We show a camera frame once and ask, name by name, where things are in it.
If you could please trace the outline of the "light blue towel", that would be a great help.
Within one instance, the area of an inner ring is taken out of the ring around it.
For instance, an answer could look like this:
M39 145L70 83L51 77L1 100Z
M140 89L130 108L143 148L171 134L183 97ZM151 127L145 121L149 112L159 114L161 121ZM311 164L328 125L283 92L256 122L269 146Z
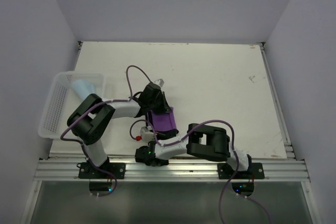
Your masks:
M87 98L87 96L96 92L94 85L84 79L79 79L72 82L71 88L81 99L81 101L84 101Z

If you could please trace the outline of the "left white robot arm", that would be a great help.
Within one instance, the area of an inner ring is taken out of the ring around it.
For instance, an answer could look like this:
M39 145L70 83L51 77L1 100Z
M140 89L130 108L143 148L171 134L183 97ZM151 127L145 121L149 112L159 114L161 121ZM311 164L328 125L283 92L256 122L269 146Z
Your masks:
M101 137L112 119L145 117L148 126L158 134L158 139L165 140L177 135L173 108L166 101L161 85L149 82L144 90L127 100L103 101L98 95L88 95L67 121L67 132L77 137L88 158L90 171L97 178L104 178L109 172L108 156L105 153Z

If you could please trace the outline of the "dark grey towel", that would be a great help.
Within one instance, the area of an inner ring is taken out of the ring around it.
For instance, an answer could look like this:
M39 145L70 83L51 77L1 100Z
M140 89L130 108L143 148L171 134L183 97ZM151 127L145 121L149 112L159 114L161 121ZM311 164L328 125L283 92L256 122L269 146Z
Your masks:
M179 133L175 123L174 108L170 107L170 109L169 113L155 114L150 111L145 116L145 119L153 125L158 140L167 140L176 137Z

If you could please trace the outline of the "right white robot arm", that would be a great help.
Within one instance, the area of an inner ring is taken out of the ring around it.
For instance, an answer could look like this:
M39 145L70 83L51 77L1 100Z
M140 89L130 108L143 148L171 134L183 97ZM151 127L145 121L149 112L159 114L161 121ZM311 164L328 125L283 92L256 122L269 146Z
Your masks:
M186 135L172 132L141 129L140 138L147 142L135 151L135 161L147 166L165 166L173 157L188 154L211 162L226 162L236 176L246 178L253 171L251 157L235 147L235 132L230 124L231 136L220 127L208 125L208 121L188 126Z

